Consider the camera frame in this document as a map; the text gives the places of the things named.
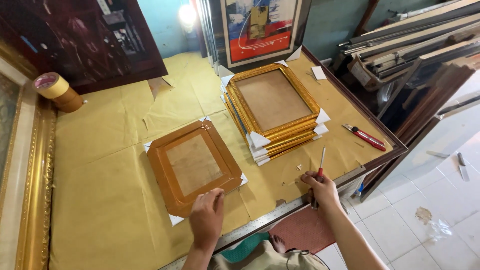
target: packing tape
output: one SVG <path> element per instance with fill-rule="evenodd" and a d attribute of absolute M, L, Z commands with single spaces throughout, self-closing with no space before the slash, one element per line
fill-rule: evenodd
<path fill-rule="evenodd" d="M 58 98 L 69 87 L 68 82 L 56 72 L 45 73 L 33 81 L 33 89 L 48 99 Z"/>

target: metal ruler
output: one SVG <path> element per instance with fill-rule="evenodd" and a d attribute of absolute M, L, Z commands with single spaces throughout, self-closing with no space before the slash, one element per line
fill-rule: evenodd
<path fill-rule="evenodd" d="M 295 208 L 298 208 L 303 205 L 302 199 L 298 198 L 294 201 L 291 201 L 287 204 L 283 204 L 272 212 L 262 216 L 261 218 L 249 222 L 247 225 L 240 227 L 231 233 L 228 233 L 218 240 L 218 243 L 215 247 L 215 250 L 218 250 L 234 241 L 239 240 L 240 238 L 248 235 L 249 233 L 271 223 L 272 221 L 276 220 L 277 218 L 287 214 L 288 212 L 294 210 Z M 187 259 L 187 256 L 180 258 L 171 264 L 160 268 L 160 270 L 181 270 L 183 267 L 183 264 L 185 264 L 185 260 Z"/>

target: red paint area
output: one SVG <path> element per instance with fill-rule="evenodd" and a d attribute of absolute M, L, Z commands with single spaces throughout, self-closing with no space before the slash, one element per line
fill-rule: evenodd
<path fill-rule="evenodd" d="M 230 53 L 232 56 L 232 62 L 287 49 L 290 47 L 290 36 L 291 36 L 291 31 L 288 31 L 288 32 L 267 37 L 267 38 L 259 38 L 257 40 L 248 40 L 248 44 L 247 44 L 247 37 L 246 35 L 243 35 L 243 37 L 240 38 L 240 44 L 242 47 L 247 47 L 247 46 L 251 47 L 253 45 L 267 43 L 267 44 L 264 44 L 265 47 L 255 48 L 255 50 L 240 48 L 239 40 L 234 39 L 230 41 Z"/>

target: red-handled screwdriver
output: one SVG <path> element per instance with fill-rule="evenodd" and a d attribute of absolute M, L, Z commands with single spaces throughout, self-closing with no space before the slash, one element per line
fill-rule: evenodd
<path fill-rule="evenodd" d="M 317 182 L 323 183 L 324 182 L 324 158 L 325 158 L 325 150 L 326 147 L 324 146 L 324 151 L 322 153 L 322 161 L 320 162 L 320 168 L 318 168 L 318 175 L 317 175 Z M 312 198 L 312 209 L 318 210 L 318 202 L 315 199 L 315 196 Z"/>

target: person's foot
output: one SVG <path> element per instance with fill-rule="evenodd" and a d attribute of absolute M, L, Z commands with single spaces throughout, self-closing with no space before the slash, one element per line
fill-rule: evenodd
<path fill-rule="evenodd" d="M 280 254 L 283 254 L 285 251 L 287 251 L 285 249 L 285 241 L 278 235 L 271 235 L 270 243 L 272 243 L 273 249 Z"/>

